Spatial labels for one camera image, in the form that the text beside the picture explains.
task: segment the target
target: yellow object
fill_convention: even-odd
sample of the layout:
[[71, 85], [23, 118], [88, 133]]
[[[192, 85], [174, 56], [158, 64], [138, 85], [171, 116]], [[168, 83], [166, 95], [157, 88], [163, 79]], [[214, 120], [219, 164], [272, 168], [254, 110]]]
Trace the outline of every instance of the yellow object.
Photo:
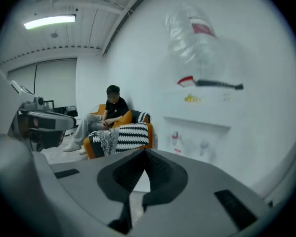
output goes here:
[[122, 118], [119, 121], [114, 123], [113, 128], [120, 127], [121, 125], [125, 125], [125, 124], [131, 124], [131, 123], [132, 123], [132, 114], [131, 114], [131, 110], [129, 110], [125, 113], [125, 115], [122, 116]]
[[194, 97], [192, 94], [188, 94], [188, 96], [185, 97], [184, 100], [185, 100], [186, 102], [189, 102], [189, 103], [190, 103], [190, 102], [200, 102], [200, 101], [201, 101], [200, 98], [198, 98], [198, 97]]

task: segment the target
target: person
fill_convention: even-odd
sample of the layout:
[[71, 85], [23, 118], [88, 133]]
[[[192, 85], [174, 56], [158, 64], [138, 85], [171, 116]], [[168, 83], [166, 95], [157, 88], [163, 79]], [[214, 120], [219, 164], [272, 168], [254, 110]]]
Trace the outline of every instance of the person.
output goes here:
[[[108, 130], [119, 121], [129, 110], [127, 103], [120, 96], [120, 89], [116, 85], [110, 85], [107, 90], [107, 101], [104, 115], [87, 114], [79, 125], [72, 142], [66, 146], [64, 152], [80, 150], [83, 140], [90, 131]], [[80, 150], [80, 154], [85, 154], [85, 150]]]

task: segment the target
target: ceiling light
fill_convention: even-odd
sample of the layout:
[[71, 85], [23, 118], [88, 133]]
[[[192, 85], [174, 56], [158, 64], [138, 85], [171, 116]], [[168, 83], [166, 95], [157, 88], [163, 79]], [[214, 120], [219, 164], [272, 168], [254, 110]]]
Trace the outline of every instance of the ceiling light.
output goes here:
[[39, 26], [58, 24], [58, 23], [73, 23], [75, 22], [75, 15], [54, 16], [48, 18], [41, 18], [24, 24], [25, 28], [32, 29]]

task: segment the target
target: orange sofa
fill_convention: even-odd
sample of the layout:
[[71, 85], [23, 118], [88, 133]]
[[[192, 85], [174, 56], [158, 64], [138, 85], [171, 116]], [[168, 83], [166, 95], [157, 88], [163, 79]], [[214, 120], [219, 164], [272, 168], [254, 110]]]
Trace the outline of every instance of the orange sofa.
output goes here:
[[[97, 114], [97, 115], [103, 115], [105, 111], [106, 105], [100, 105], [98, 108], [98, 111], [96, 113], [90, 113], [90, 114]], [[147, 123], [148, 126], [148, 138], [149, 138], [149, 144], [147, 146], [142, 146], [139, 148], [152, 148], [153, 145], [153, 127], [152, 124], [148, 123], [148, 117], [145, 117], [144, 122]], [[85, 151], [87, 153], [87, 156], [89, 159], [95, 159], [95, 154], [93, 152], [93, 148], [90, 144], [89, 138], [85, 138], [83, 141], [83, 146], [85, 148]]]

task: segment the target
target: black and white striped blanket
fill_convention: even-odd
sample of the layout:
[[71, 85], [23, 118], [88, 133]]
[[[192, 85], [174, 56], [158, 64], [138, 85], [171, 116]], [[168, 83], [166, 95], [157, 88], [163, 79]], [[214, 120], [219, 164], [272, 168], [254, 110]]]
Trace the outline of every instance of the black and white striped blanket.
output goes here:
[[132, 121], [134, 124], [124, 125], [110, 129], [108, 131], [94, 131], [88, 137], [95, 154], [95, 157], [109, 156], [118, 154], [129, 149], [147, 146], [148, 126], [142, 122], [145, 117], [148, 117], [148, 122], [151, 118], [148, 113], [131, 111]]

